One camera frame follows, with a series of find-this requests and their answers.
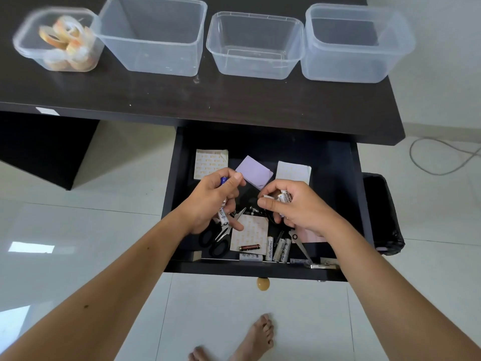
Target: white wall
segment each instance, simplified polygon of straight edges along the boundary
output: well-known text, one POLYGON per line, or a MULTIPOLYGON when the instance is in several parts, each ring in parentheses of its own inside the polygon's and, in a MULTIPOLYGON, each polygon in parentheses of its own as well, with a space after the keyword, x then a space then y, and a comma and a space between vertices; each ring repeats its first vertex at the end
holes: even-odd
POLYGON ((481 128, 481 0, 368 0, 411 23, 417 45, 390 73, 404 123, 481 128))

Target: hand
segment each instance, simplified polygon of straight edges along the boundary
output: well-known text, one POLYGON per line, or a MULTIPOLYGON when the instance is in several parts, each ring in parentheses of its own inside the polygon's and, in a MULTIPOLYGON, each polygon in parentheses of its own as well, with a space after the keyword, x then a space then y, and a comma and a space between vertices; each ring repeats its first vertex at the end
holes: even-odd
MULTIPOLYGON (((183 217, 187 219, 190 233, 201 233, 207 228, 212 218, 217 218, 224 199, 227 198, 224 206, 226 214, 236 209, 235 198, 239 196, 237 189, 239 185, 246 185, 242 173, 231 168, 220 169, 204 176, 192 194, 175 210, 181 211, 183 217), (220 186, 221 177, 229 178, 222 186, 220 186)), ((244 229, 244 226, 230 215, 227 215, 227 218, 230 226, 235 230, 244 229)))
POLYGON ((327 205, 309 185, 302 181, 274 180, 268 183, 259 193, 257 204, 274 212, 274 220, 280 223, 280 214, 284 215, 284 223, 290 227, 298 225, 312 230, 319 236, 326 237, 326 232, 333 224, 333 219, 342 217, 327 205), (287 190, 292 196, 291 203, 281 203, 263 198, 262 195, 278 195, 280 190, 287 190))

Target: scissors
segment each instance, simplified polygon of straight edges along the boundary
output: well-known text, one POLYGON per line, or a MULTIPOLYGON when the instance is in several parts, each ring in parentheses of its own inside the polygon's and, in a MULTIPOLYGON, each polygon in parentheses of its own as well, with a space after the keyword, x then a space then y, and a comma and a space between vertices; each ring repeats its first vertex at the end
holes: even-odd
POLYGON ((297 246, 299 247, 299 249, 301 250, 301 252, 304 253, 304 256, 306 256, 306 258, 307 258, 307 260, 309 261, 309 263, 310 263, 310 264, 313 263, 312 260, 311 260, 311 257, 310 257, 309 254, 307 253, 304 245, 302 244, 301 240, 300 240, 299 237, 297 236, 296 230, 295 230, 295 229, 289 230, 289 235, 291 236, 292 241, 297 244, 297 246))
MULTIPOLYGON (((234 219, 238 220, 239 217, 244 213, 245 209, 246 208, 238 212, 234 216, 234 219)), ((207 248, 210 246, 209 255, 211 255, 213 258, 224 257, 225 254, 230 249, 230 230, 231 229, 232 227, 230 226, 230 224, 224 227, 221 227, 219 224, 215 224, 214 221, 211 220, 207 229, 204 230, 199 235, 199 245, 204 248, 207 248), (219 252, 218 249, 222 246, 224 247, 222 248, 222 251, 219 252)))

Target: black-handled scissors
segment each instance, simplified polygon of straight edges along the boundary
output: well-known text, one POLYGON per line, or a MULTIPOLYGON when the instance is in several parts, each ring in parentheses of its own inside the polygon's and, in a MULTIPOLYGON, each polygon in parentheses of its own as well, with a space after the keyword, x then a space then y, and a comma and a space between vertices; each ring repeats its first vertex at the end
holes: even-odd
MULTIPOLYGON (((246 208, 238 212, 234 219, 239 219, 239 217, 244 213, 245 209, 246 208)), ((220 224, 215 224, 214 221, 211 220, 207 229, 199 235, 199 245, 204 248, 210 246, 209 255, 211 255, 213 258, 224 257, 230 249, 231 229, 232 227, 230 224, 221 227, 220 224)))

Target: bare foot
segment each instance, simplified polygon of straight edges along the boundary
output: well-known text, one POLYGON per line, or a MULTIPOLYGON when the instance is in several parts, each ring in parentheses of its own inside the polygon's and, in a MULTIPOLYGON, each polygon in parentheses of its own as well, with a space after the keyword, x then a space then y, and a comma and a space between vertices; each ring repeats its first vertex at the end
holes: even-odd
POLYGON ((261 317, 249 328, 247 335, 229 361, 257 361, 274 347, 274 326, 268 314, 261 317))
POLYGON ((194 352, 189 353, 189 361, 210 361, 202 347, 194 348, 194 352))

